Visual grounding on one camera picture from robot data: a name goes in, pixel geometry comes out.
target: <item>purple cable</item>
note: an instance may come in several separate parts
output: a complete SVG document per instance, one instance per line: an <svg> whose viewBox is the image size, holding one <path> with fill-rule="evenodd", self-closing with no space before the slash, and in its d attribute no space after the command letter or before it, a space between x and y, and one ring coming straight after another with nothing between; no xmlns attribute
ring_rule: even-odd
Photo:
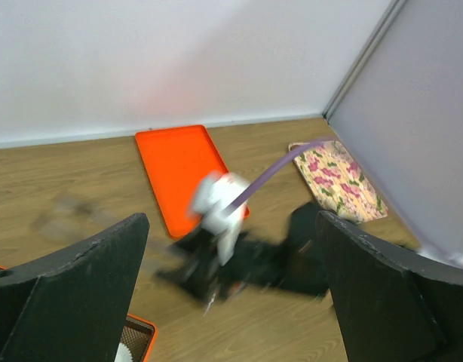
<svg viewBox="0 0 463 362"><path fill-rule="evenodd" d="M292 161L295 157L302 154L303 152L311 149L314 146L321 145L327 140L314 140L309 143L297 146L291 149L290 152L285 154L282 158L276 161L272 166L267 168L255 181L253 181L236 199L234 199L230 205L227 206L226 210L229 213L235 211L240 205L247 201L253 193L258 190L264 183L266 183L272 176L274 176L283 166Z"/></svg>

